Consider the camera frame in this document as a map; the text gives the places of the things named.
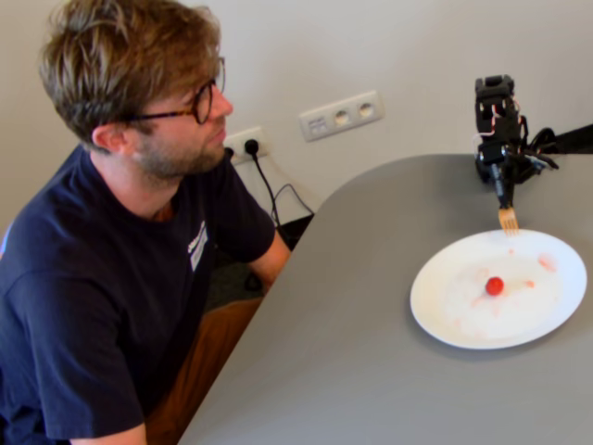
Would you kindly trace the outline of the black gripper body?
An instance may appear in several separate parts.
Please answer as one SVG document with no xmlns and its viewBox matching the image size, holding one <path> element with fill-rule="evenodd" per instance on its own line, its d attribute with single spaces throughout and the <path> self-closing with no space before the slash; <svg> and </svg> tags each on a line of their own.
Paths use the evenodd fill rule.
<svg viewBox="0 0 593 445">
<path fill-rule="evenodd" d="M 503 178 L 507 167 L 509 146 L 503 142 L 483 142 L 476 155 L 480 179 Z"/>
</svg>

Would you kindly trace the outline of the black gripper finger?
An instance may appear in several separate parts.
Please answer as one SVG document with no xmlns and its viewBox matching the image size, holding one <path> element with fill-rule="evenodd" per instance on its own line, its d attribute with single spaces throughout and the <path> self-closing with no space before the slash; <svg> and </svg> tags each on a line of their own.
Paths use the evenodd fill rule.
<svg viewBox="0 0 593 445">
<path fill-rule="evenodd" d="M 499 207 L 506 208 L 506 192 L 504 186 L 504 177 L 501 173 L 500 166 L 496 163 L 490 165 L 490 173 L 494 181 L 495 191 L 498 197 Z"/>
<path fill-rule="evenodd" d="M 515 187 L 515 167 L 511 160 L 507 160 L 502 167 L 502 179 L 504 198 L 502 202 L 503 209 L 510 209 L 513 207 L 514 187 Z"/>
</svg>

